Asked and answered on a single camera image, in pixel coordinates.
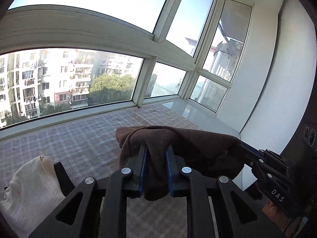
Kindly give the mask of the person's right hand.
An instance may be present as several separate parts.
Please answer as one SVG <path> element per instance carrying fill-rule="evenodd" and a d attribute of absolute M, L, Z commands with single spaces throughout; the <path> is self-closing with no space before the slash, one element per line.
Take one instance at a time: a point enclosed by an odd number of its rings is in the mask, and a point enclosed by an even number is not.
<path fill-rule="evenodd" d="M 294 220 L 288 218 L 271 200 L 267 201 L 262 211 L 280 228 L 285 237 L 291 237 L 301 222 L 301 217 Z"/>

